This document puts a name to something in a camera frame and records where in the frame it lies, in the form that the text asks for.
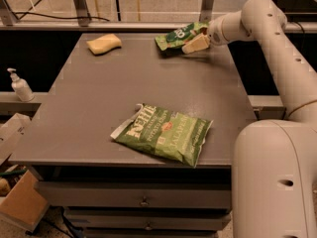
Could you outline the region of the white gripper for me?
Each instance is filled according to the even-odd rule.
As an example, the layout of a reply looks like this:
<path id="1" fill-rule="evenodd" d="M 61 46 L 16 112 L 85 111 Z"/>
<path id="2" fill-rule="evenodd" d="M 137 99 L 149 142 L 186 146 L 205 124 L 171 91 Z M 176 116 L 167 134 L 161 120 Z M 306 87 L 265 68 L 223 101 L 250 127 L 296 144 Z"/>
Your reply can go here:
<path id="1" fill-rule="evenodd" d="M 207 36 L 203 33 L 197 35 L 182 47 L 182 51 L 191 54 L 207 49 L 210 43 L 213 46 L 221 46 L 245 41 L 247 31 L 241 21 L 241 12 L 229 13 L 210 21 Z"/>

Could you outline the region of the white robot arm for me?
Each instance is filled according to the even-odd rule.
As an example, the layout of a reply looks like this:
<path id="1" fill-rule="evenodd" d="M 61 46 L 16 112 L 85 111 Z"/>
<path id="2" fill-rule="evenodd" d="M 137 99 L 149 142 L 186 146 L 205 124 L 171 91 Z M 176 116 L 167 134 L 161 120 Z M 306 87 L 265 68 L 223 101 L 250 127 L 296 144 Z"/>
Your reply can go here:
<path id="1" fill-rule="evenodd" d="M 272 0 L 248 0 L 209 23 L 213 46 L 256 41 L 286 108 L 284 120 L 245 127 L 232 164 L 234 238 L 317 238 L 317 73 L 283 32 Z"/>

